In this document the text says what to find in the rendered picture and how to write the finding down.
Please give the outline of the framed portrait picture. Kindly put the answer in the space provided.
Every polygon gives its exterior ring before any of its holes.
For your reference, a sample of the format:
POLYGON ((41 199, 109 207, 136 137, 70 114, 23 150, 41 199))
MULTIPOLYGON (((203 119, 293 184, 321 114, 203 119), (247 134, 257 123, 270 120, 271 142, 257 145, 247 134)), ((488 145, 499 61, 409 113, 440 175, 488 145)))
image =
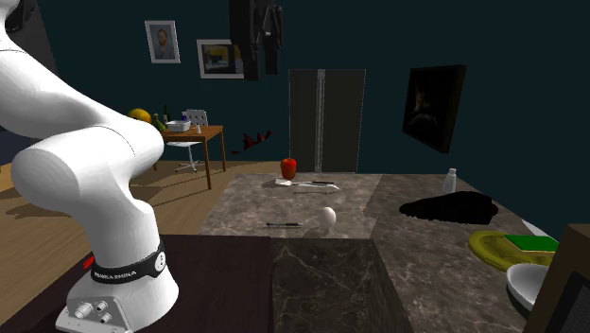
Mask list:
POLYGON ((145 21, 152 63, 180 63, 180 51, 174 21, 145 21))

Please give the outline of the green book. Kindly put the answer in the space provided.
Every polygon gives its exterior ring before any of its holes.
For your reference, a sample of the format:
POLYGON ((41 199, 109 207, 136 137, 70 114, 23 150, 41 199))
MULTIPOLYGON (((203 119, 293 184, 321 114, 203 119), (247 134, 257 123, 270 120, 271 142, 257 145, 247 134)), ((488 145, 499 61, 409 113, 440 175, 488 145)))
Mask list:
POLYGON ((558 241, 548 236, 505 235, 504 238, 522 252, 555 253, 559 246, 558 241))

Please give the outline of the wooden side table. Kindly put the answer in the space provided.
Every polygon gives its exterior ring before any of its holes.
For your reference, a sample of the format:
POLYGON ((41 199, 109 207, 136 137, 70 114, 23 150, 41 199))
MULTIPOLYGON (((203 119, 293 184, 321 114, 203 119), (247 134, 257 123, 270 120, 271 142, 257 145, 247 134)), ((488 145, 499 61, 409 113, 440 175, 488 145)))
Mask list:
POLYGON ((200 131, 196 126, 190 125, 187 131, 159 131, 150 123, 126 116, 126 123, 123 126, 128 133, 125 138, 129 140, 135 154, 136 167, 132 176, 151 169, 160 159, 167 142, 201 142, 204 152, 204 164, 208 188, 212 188, 210 159, 208 155, 208 141, 215 136, 219 137, 221 146, 222 170, 226 170, 225 146, 223 139, 223 127, 201 126, 200 131))

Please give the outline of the white egg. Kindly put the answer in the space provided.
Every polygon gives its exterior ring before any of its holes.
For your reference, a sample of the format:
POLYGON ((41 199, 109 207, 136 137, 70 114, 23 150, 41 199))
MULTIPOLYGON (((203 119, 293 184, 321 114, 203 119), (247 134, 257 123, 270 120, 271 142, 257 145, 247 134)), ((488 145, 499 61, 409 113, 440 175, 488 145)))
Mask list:
POLYGON ((337 221, 337 215, 333 208, 323 207, 318 212, 318 224, 321 228, 330 229, 337 221))

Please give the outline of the framed yellow picture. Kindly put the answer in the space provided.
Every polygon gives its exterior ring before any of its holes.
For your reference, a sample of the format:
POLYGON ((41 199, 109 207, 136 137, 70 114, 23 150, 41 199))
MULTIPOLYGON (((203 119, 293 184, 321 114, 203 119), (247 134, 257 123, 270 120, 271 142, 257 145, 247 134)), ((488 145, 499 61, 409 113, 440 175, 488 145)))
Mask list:
POLYGON ((229 39, 197 39, 202 79, 243 79, 240 49, 229 39))

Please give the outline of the red jagged object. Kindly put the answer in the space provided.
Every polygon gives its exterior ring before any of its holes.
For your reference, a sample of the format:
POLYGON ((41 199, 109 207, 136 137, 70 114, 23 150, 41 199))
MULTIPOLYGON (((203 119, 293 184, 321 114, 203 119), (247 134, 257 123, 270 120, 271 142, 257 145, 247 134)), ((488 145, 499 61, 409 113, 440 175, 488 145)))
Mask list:
POLYGON ((243 138, 243 149, 242 150, 232 150, 231 154, 232 155, 236 155, 239 154, 241 152, 245 152, 246 150, 253 148, 261 143, 263 143, 264 141, 268 140, 271 136, 272 136, 272 131, 268 130, 265 134, 262 134, 261 132, 257 133, 256 135, 256 139, 252 139, 250 136, 248 136, 246 133, 243 134, 244 138, 243 138))

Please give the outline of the black oblong object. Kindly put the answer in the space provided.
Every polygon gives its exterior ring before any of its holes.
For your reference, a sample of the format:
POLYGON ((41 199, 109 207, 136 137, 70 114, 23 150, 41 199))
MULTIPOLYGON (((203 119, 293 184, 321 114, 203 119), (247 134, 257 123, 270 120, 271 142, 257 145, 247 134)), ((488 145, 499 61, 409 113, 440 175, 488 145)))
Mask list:
POLYGON ((400 206, 399 212, 417 219, 486 225, 498 213, 498 207, 487 195, 457 191, 405 203, 400 206))

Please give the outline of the brown wooden box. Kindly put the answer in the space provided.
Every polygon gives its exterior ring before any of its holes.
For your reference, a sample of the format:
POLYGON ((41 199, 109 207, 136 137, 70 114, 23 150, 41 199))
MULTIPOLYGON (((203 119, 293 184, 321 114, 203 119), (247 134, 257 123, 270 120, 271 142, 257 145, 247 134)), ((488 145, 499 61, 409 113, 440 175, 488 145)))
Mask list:
POLYGON ((590 224, 566 226, 523 333, 590 333, 590 224))

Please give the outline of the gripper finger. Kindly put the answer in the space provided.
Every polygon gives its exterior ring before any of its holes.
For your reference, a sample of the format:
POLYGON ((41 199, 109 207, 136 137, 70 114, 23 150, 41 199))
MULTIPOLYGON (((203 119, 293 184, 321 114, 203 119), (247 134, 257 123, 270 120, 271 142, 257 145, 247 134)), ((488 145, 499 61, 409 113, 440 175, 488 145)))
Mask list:
POLYGON ((259 80, 258 48, 255 45, 242 46, 244 79, 259 80))
POLYGON ((279 74, 279 54, 280 48, 274 45, 265 47, 265 74, 278 75, 279 74))

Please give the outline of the white office chair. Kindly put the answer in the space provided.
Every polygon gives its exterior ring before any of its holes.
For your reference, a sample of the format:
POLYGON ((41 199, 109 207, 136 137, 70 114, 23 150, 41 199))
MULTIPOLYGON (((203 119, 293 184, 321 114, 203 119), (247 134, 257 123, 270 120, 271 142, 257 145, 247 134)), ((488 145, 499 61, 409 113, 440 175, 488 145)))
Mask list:
MULTIPOLYGON (((172 132, 188 131, 190 126, 194 126, 198 133, 200 133, 202 126, 208 126, 208 118, 204 110, 187 109, 185 112, 182 112, 182 120, 171 120, 165 124, 172 132)), ((179 163, 176 172, 186 168, 192 168, 194 171, 197 171, 196 166, 200 165, 200 161, 193 159, 192 147, 198 145, 199 142, 167 142, 166 144, 170 147, 187 148, 188 150, 189 162, 179 163)))

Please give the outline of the dark robot stand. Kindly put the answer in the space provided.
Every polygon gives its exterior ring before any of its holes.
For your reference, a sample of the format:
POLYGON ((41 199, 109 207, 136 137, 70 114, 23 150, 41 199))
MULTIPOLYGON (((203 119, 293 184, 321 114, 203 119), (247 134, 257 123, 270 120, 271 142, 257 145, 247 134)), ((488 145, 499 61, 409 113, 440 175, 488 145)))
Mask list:
MULTIPOLYGON (((180 293, 174 307, 138 333, 273 333, 269 237, 163 235, 180 293)), ((89 270, 79 262, 6 322, 0 333, 63 333, 66 295, 89 270)))

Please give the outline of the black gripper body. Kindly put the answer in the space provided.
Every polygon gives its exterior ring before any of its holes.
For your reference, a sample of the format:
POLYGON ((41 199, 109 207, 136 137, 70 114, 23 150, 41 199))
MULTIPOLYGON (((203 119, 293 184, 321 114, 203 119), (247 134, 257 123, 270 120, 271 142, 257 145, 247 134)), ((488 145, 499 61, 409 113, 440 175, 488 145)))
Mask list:
POLYGON ((233 44, 284 44, 283 8, 274 0, 229 0, 229 24, 233 44))

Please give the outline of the dark framed painting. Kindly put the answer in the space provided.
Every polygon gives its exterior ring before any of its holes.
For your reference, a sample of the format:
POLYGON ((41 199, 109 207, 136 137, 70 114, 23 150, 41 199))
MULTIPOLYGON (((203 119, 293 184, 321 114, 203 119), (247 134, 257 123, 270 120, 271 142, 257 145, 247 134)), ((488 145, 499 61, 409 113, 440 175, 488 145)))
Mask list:
POLYGON ((450 151, 467 66, 412 68, 402 132, 440 153, 450 151))

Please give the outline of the yellow-green plate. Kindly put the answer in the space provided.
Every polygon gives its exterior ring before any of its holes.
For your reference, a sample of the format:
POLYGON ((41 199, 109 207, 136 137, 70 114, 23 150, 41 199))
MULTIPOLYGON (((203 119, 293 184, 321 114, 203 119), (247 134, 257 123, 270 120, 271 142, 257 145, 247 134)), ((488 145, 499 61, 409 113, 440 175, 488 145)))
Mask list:
POLYGON ((525 252, 499 231, 476 231, 469 236, 468 247, 485 264, 505 272, 510 266, 530 263, 549 266, 555 253, 525 252))

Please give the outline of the white bowl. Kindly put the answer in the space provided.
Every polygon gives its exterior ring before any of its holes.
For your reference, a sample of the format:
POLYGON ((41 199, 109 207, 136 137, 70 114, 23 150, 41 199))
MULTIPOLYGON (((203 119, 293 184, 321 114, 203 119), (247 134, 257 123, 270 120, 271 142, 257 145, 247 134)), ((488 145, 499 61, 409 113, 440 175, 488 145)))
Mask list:
POLYGON ((530 263, 515 264, 506 270, 510 294, 528 311, 531 311, 535 304, 547 272, 547 266, 530 263))

